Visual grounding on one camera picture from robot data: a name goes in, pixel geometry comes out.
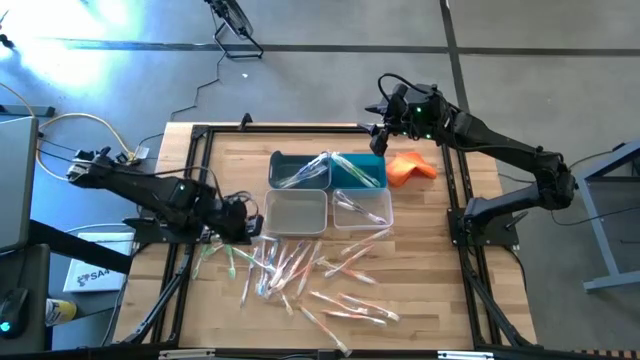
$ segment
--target concrete floor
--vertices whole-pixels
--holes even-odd
[[[264,44],[447,45],[438,0],[239,2],[253,22],[256,39]],[[640,3],[632,0],[450,3],[459,46],[640,48],[635,16]],[[131,147],[162,132],[172,111],[192,104],[196,87],[215,78],[220,55],[77,50],[41,39],[211,43],[213,25],[200,0],[60,0],[55,5],[23,0],[14,2],[3,27],[18,49],[0,49],[2,82],[32,104],[108,119]],[[562,152],[569,163],[639,136],[640,57],[474,55],[460,60],[470,107],[477,116],[515,139]],[[256,121],[374,121],[362,108],[379,99],[375,81],[386,71],[414,82],[437,82],[456,102],[447,54],[269,52],[263,61],[223,61],[221,81],[202,89],[199,107],[175,120],[238,121],[250,112]],[[16,100],[3,92],[0,103]],[[52,141],[73,148],[118,149],[111,135],[90,121],[61,122],[47,133]],[[149,143],[154,151],[158,144]],[[45,161],[59,174],[66,170],[64,162]],[[145,166],[152,169],[154,164]],[[504,164],[499,169],[526,176]],[[505,191],[518,186],[503,180]],[[73,204],[71,211],[67,204]],[[115,195],[74,188],[36,169],[32,204],[36,220],[68,229],[118,222],[134,214],[134,206]],[[584,215],[578,197],[557,216],[573,221]],[[554,349],[637,347],[640,286],[590,295],[582,290],[582,281],[606,273],[588,224],[559,227],[548,212],[532,210],[519,223],[518,232],[540,344]],[[640,246],[630,245],[628,251],[640,254]],[[60,294],[68,261],[52,258],[53,295]],[[114,297],[73,299],[87,312],[95,312],[108,308]],[[54,347],[97,345],[108,317],[103,312],[56,327]]]

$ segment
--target computer mouse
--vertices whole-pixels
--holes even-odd
[[[15,288],[0,298],[0,337],[13,339],[22,334],[28,322],[29,290]]]

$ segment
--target teal container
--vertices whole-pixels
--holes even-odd
[[[384,157],[373,154],[344,154],[342,157],[347,159],[353,165],[359,167],[367,175],[380,182],[381,188],[387,187],[387,171],[385,168]],[[367,188],[360,180],[349,174],[340,165],[331,161],[331,187],[334,189],[362,189]]]

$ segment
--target orange object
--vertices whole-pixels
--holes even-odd
[[[417,152],[398,153],[387,164],[387,180],[393,186],[404,184],[414,170],[418,170],[430,179],[437,176],[436,169],[427,164]]]

